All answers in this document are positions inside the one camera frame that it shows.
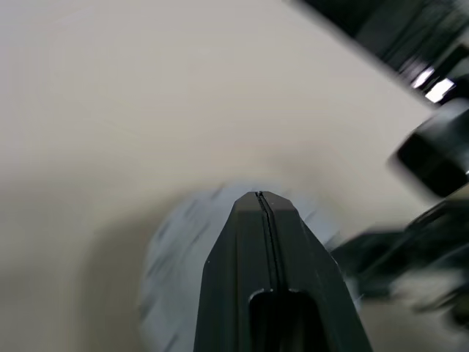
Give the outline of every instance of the beige floor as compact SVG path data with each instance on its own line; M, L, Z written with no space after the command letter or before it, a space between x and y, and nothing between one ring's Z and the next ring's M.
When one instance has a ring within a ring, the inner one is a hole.
M344 235L431 204L386 165L430 108L288 4L6 0L0 19L1 351L139 351L145 243L192 189L303 189Z

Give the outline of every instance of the black object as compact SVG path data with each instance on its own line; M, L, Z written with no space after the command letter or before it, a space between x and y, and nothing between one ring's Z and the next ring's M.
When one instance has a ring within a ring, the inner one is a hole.
M250 192L205 263L193 350L372 349L337 264L292 203Z
M420 125L397 150L399 162L439 197L469 182L469 104L454 100Z
M453 323L469 330L469 200L446 200L405 229L366 232L331 254L345 276L357 282L362 299L392 298L403 273L442 268L462 274L460 287L418 312L449 307Z

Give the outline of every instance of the blurred object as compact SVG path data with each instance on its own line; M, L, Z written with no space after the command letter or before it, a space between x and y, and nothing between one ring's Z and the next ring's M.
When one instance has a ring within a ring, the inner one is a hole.
M433 103L444 105L457 98L469 99L469 49L467 43L451 49L437 67L427 68L413 83Z
M447 78L446 69L457 63L452 59L462 52L467 56L469 11L462 1L300 1L332 21L409 85L414 87L418 77L430 69L430 80L421 89L425 93Z
M399 148L402 165L439 197L463 187L469 173L469 100L452 100Z
M415 312L449 308L469 327L469 201L444 201L403 230L367 232L334 249L363 299L404 299Z

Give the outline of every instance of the black plastic object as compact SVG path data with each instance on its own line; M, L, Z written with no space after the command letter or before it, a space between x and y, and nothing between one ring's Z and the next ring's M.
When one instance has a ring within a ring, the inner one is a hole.
M447 197L469 182L469 102L454 100L420 125L396 153L430 191Z
M193 350L372 349L337 264L292 203L250 192L205 263Z
M404 229L365 232L331 254L363 300L392 298L395 280L408 271L454 270L469 283L468 229L469 200L446 200Z

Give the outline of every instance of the gray round object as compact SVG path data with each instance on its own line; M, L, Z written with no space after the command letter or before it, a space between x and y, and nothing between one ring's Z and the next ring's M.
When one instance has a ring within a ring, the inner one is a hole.
M288 198L322 243L339 231L316 202L284 188L237 184L196 192L169 214L149 243L139 301L141 333L149 352L193 350L204 262L233 204L249 191Z

